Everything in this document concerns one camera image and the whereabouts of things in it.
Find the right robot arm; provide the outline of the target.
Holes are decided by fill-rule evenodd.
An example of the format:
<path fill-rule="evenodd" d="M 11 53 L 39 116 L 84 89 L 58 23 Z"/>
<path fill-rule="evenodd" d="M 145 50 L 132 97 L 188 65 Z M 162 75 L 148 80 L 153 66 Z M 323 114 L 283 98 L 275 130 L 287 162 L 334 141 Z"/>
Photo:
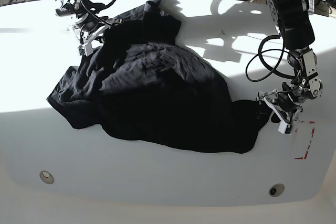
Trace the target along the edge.
<path fill-rule="evenodd" d="M 104 43 L 102 35 L 107 29 L 119 25 L 119 18 L 99 17 L 98 14 L 110 8 L 116 0 L 108 4 L 94 3 L 91 0 L 55 0 L 55 8 L 58 17 L 68 17 L 72 24 L 68 26 L 79 41 L 78 51 L 81 56 L 89 56 L 93 53 L 92 42 Z"/>

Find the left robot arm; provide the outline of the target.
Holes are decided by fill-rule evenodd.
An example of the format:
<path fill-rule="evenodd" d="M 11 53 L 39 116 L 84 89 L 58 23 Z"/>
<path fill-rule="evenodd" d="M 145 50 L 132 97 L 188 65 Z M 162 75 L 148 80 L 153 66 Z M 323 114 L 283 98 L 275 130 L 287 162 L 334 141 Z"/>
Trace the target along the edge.
<path fill-rule="evenodd" d="M 268 36 L 259 45 L 257 57 L 269 70 L 281 78 L 291 81 L 282 83 L 282 90 L 259 93 L 257 101 L 270 107 L 280 121 L 279 132 L 291 134 L 293 124 L 302 112 L 302 103 L 314 100 L 322 94 L 323 84 L 317 71 L 317 56 L 310 47 L 315 40 L 309 20 L 310 0 L 267 0 L 272 19 L 279 34 Z M 283 40 L 282 54 L 293 68 L 293 75 L 281 73 L 264 60 L 264 44 L 270 40 Z"/>

